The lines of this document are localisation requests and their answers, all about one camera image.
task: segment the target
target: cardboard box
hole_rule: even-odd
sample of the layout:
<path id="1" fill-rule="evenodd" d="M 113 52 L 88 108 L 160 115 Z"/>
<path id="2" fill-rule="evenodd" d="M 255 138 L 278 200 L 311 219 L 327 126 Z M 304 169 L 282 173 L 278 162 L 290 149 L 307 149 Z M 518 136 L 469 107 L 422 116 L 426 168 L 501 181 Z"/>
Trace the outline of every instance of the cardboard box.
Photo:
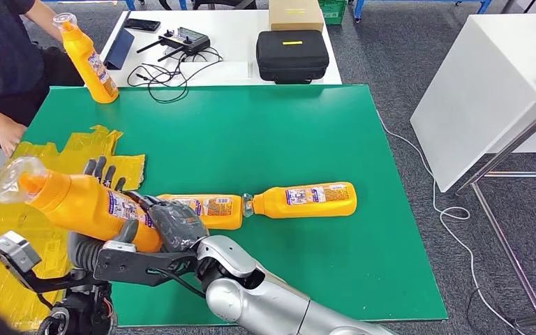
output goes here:
<path id="1" fill-rule="evenodd" d="M 323 31 L 324 19 L 318 0 L 269 0 L 271 30 Z"/>

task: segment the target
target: orange bottle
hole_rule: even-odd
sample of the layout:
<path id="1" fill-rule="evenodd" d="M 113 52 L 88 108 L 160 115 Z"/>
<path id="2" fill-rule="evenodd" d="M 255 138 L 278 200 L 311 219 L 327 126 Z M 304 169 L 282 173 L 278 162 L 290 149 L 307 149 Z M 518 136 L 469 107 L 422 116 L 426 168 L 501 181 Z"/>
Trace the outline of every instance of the orange bottle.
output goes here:
<path id="1" fill-rule="evenodd" d="M 52 20 L 61 31 L 65 51 L 85 82 L 91 97 L 97 103 L 111 103 L 116 100 L 118 87 L 94 49 L 94 42 L 79 29 L 76 16 L 60 13 Z"/>
<path id="2" fill-rule="evenodd" d="M 346 181 L 292 187 L 273 187 L 264 193 L 244 195 L 244 215 L 269 218 L 348 216 L 357 208 L 355 187 Z"/>
<path id="3" fill-rule="evenodd" d="M 128 196 L 100 185 L 93 176 L 48 170 L 35 157 L 17 158 L 6 167 L 0 176 L 0 202 L 26 202 L 53 224 L 103 241 L 117 235 L 126 219 L 136 218 L 137 250 L 161 248 L 151 218 Z"/>
<path id="4" fill-rule="evenodd" d="M 162 200 L 176 200 L 189 206 L 208 229 L 234 230 L 241 227 L 242 200 L 238 195 L 162 194 L 157 197 Z"/>

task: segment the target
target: black case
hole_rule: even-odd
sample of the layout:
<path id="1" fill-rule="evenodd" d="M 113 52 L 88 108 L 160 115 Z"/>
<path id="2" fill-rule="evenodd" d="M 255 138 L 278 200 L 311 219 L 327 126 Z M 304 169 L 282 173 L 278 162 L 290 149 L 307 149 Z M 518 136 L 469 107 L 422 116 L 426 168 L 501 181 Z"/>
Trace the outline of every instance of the black case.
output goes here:
<path id="1" fill-rule="evenodd" d="M 263 80 L 277 84 L 308 84 L 329 65 L 322 33 L 317 30 L 263 31 L 255 44 Z"/>

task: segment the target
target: green basket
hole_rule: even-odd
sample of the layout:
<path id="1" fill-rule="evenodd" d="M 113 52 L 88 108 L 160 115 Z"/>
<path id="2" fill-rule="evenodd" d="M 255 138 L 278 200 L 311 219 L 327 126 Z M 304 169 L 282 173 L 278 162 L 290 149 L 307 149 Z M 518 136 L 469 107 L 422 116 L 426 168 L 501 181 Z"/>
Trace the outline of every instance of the green basket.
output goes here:
<path id="1" fill-rule="evenodd" d="M 347 0 L 319 0 L 325 24 L 342 24 Z"/>

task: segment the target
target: blue chair leg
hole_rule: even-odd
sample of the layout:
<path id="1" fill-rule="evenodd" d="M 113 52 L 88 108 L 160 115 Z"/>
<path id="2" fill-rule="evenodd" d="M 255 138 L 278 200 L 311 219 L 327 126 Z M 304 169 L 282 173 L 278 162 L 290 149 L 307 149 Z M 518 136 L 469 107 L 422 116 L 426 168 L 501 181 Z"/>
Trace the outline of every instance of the blue chair leg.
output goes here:
<path id="1" fill-rule="evenodd" d="M 355 22 L 358 23 L 361 20 L 361 11 L 362 6 L 364 5 L 364 0 L 357 0 L 355 4 Z"/>
<path id="2" fill-rule="evenodd" d="M 490 6 L 491 2 L 492 2 L 492 0 L 484 0 L 484 1 L 482 1 L 481 6 L 477 10 L 477 14 L 484 14 L 486 9 L 488 9 L 488 6 Z"/>
<path id="3" fill-rule="evenodd" d="M 128 6 L 128 9 L 130 10 L 136 10 L 135 0 L 126 0 L 126 6 Z"/>

